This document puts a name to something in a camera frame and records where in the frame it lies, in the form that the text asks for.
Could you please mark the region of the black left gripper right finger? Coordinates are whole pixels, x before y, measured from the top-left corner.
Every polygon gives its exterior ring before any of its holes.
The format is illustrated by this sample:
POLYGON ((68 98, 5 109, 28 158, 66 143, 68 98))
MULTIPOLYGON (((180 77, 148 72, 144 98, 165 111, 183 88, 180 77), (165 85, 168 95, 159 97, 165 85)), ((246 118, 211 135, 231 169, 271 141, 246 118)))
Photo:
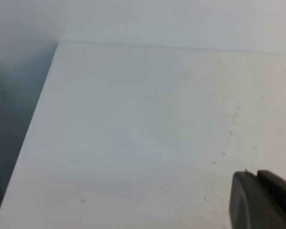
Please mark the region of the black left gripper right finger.
POLYGON ((286 180, 268 170, 258 170, 257 178, 286 224, 286 180))

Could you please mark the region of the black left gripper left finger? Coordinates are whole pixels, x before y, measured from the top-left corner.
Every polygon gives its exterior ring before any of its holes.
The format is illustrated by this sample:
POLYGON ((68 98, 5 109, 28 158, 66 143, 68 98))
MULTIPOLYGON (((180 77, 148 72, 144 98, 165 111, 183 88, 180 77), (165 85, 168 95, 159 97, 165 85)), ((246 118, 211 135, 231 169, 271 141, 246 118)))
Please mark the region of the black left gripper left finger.
POLYGON ((233 229, 286 229, 257 174, 247 171, 233 174, 229 215, 233 229))

